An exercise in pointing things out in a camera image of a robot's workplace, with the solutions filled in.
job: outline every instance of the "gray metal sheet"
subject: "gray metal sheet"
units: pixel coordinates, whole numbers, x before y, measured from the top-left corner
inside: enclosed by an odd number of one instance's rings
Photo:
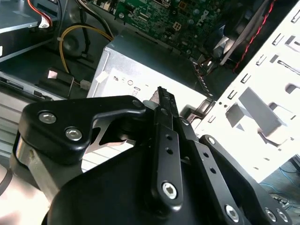
[[[0,33],[36,26],[40,17],[30,9],[26,1],[1,1]]]

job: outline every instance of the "silver metal box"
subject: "silver metal box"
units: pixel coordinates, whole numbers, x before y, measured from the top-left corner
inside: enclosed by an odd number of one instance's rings
[[[40,21],[26,0],[1,0],[0,62],[51,41],[53,32],[36,29]]]
[[[149,100],[158,86],[175,95],[179,112],[207,98],[192,63],[125,30],[103,50],[88,98],[132,95]]]

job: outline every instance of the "white cable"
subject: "white cable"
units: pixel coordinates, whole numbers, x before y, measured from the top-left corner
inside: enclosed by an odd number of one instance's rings
[[[109,32],[110,32],[110,35],[112,36],[112,38],[114,38],[114,35],[112,33],[112,30],[110,29],[108,23],[106,22],[106,20],[101,17],[98,13],[96,13],[94,10],[90,9],[86,4],[84,4],[84,2],[82,0],[78,0],[80,2],[80,4],[85,7],[88,11],[90,11],[91,13],[95,14],[96,16],[98,16],[103,22],[104,24],[107,26]]]

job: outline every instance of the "motherboard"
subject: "motherboard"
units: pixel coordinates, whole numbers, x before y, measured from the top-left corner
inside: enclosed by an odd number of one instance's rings
[[[207,36],[231,0],[118,0],[94,5],[108,10],[148,36],[197,60]]]

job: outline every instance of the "silver screw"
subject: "silver screw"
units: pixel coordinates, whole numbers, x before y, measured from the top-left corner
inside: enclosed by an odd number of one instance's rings
[[[285,221],[286,223],[289,222],[287,216],[280,209],[277,209],[277,212],[279,216],[283,219],[283,221]]]
[[[38,119],[41,122],[47,123],[47,124],[56,122],[56,117],[52,113],[49,113],[49,112],[42,112],[41,114],[39,114]]]
[[[138,108],[141,108],[141,107],[142,107],[142,104],[141,104],[139,101],[137,101],[137,100],[132,100],[132,103],[133,103],[136,107],[138,107]]]
[[[231,205],[225,206],[226,214],[229,216],[229,218],[235,222],[238,223],[240,218],[236,210]]]
[[[181,121],[184,125],[186,125],[186,126],[189,125],[189,122],[186,119],[182,118]]]
[[[212,139],[211,137],[209,137],[208,140],[209,140],[209,142],[212,143],[212,144],[215,144],[215,143],[216,143],[215,140]]]
[[[171,184],[169,182],[165,182],[165,183],[163,183],[162,189],[163,189],[163,192],[165,193],[165,195],[168,196],[168,198],[170,198],[170,199],[176,198],[177,191],[173,184]]]
[[[76,128],[69,128],[66,130],[66,136],[68,139],[72,141],[79,141],[83,135],[81,134],[80,130]]]
[[[269,210],[269,209],[265,209],[268,217],[273,221],[273,222],[276,222],[276,216]]]

